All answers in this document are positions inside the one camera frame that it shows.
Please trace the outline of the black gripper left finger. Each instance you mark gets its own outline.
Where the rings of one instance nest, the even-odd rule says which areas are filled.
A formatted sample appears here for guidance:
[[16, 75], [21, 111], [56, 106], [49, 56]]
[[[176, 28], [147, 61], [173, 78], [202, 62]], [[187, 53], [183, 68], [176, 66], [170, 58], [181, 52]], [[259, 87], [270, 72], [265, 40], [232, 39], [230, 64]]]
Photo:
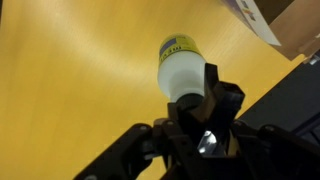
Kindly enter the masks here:
[[73, 180], [135, 180], [152, 163], [151, 136], [150, 125], [134, 124]]

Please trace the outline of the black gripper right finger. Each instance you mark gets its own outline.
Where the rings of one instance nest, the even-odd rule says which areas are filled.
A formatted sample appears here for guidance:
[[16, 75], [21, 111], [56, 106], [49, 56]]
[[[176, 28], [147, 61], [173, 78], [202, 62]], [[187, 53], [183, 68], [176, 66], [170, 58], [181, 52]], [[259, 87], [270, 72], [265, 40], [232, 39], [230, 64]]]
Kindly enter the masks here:
[[275, 125], [259, 130], [235, 121], [238, 142], [254, 180], [320, 180], [320, 148]]

